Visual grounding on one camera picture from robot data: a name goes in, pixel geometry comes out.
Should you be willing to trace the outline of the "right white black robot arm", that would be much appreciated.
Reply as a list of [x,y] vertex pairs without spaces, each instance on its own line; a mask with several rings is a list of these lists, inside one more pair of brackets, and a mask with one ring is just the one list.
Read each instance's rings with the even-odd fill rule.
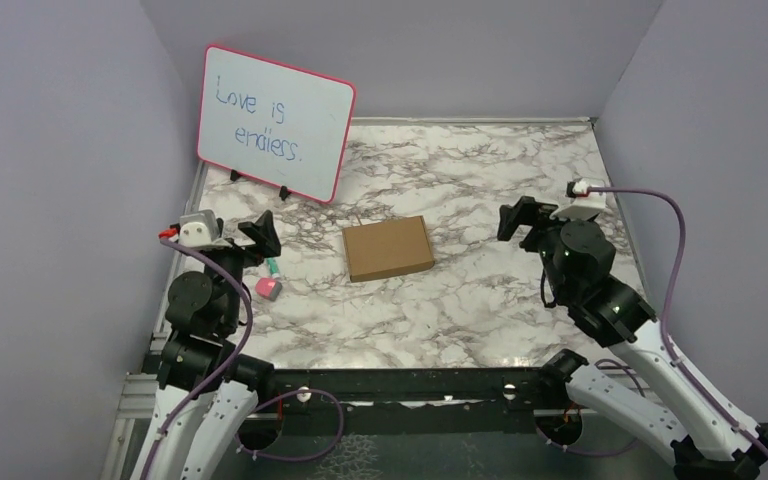
[[574,325],[652,392],[645,397],[569,349],[540,369],[539,398],[568,400],[611,420],[649,446],[678,479],[755,479],[768,464],[768,422],[729,401],[683,355],[664,321],[612,273],[616,249],[596,221],[605,203],[559,207],[529,196],[499,209],[497,238],[528,232],[519,246],[539,257],[547,307],[563,307]]

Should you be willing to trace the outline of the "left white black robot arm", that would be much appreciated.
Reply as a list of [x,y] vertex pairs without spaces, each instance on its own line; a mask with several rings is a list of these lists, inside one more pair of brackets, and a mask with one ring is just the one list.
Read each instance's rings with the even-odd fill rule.
[[213,211],[201,210],[158,235],[162,245],[203,267],[179,274],[167,288],[171,332],[134,479],[209,478],[246,417],[273,401],[273,365],[242,352],[253,330],[243,273],[281,253],[273,214],[238,223],[245,245],[223,228]]

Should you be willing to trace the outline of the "brown cardboard box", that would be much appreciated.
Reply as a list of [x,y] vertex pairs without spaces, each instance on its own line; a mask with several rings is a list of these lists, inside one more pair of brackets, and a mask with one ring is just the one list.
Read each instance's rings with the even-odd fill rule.
[[342,239],[353,283],[419,273],[435,265],[422,216],[347,227]]

